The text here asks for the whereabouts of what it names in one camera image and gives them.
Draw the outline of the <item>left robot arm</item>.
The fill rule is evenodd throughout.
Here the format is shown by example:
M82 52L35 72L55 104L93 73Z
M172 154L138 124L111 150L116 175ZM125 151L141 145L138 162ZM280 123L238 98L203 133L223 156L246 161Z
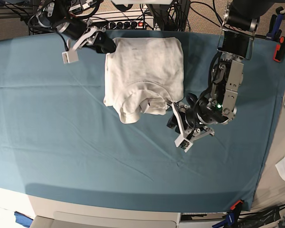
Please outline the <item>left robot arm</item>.
M186 95L186 103L168 105L173 110L167 126L179 136L176 147L187 152L193 143L214 136L212 124L227 124L237 112L238 88L243 80L244 60L250 60L259 20L274 4L272 0L233 0L220 19L217 53L208 74L208 87L199 96Z

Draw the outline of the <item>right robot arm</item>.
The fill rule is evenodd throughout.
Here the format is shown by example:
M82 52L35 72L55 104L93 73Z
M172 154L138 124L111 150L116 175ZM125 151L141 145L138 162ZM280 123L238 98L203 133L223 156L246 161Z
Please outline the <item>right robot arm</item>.
M77 62L77 50L81 48L91 48L102 54L113 53L116 51L114 41L108 37L105 28L94 25L92 21L92 16L98 11L100 4L101 1L97 0L91 13L77 16L69 11L71 1L46 0L28 20L28 26L38 31L68 37L68 40L63 40L65 51L62 53L62 59L65 64Z

